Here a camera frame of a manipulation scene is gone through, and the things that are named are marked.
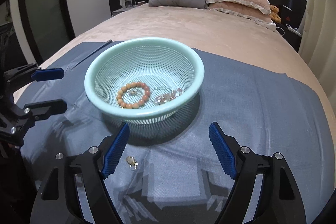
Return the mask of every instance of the white appliance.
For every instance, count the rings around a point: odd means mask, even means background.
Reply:
[[[122,8],[132,7],[132,0],[119,0]]]

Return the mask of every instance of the gray cloth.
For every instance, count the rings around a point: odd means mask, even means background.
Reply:
[[[207,7],[206,0],[149,0],[149,6],[179,6],[197,9],[205,9]]]
[[[36,123],[21,148],[36,186],[59,152],[83,153],[115,134],[116,126],[86,98],[85,72],[98,54],[115,43],[84,42],[50,67],[65,77],[32,83],[18,101],[63,98],[65,114]],[[114,174],[105,180],[124,223],[214,223],[233,186],[223,172],[208,136],[211,122],[255,153],[281,152],[301,192],[307,223],[322,210],[334,189],[334,147],[317,94],[285,74],[277,74],[218,55],[195,51],[205,77],[199,94],[181,111],[152,126],[131,125],[131,137]],[[139,167],[125,162],[134,156]],[[245,221],[253,218],[259,198],[257,176]],[[85,219],[93,222],[78,178]]]

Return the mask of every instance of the basket rim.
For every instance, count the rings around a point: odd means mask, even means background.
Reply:
[[[101,66],[106,62],[108,56],[117,54],[126,49],[142,45],[158,45],[164,43],[164,46],[171,47],[172,49],[179,51],[186,56],[194,68],[195,77],[190,87],[183,92],[176,99],[169,102],[169,104],[162,104],[157,107],[147,109],[121,109],[117,106],[112,106],[98,97],[95,93],[95,78]],[[160,117],[169,114],[173,111],[177,111],[179,108],[188,103],[196,93],[199,91],[204,79],[204,65],[199,55],[187,45],[162,37],[142,37],[127,40],[116,44],[109,49],[99,54],[95,60],[89,66],[84,79],[84,88],[89,101],[96,106],[102,112],[113,115],[122,119],[128,120],[145,120]]]

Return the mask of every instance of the blue gripper pad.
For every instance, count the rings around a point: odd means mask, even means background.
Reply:
[[[36,82],[62,79],[63,77],[64,70],[61,68],[36,70],[31,75],[31,79]]]
[[[115,137],[110,149],[104,155],[104,165],[100,172],[103,179],[106,179],[110,174],[114,173],[121,155],[125,150],[128,138],[129,127],[128,124],[125,123],[118,135]]]
[[[209,126],[209,138],[224,172],[228,174],[231,179],[235,179],[237,175],[235,157],[214,123]]]

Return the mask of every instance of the beige blanket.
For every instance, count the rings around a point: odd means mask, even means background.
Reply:
[[[334,144],[336,119],[320,83],[306,63],[281,37],[252,20],[212,10],[142,5],[116,15],[79,35],[42,64],[46,68],[81,42],[123,41],[137,37],[166,37],[190,47],[232,58],[270,71],[286,73],[320,97]],[[18,99],[24,88],[14,97]]]

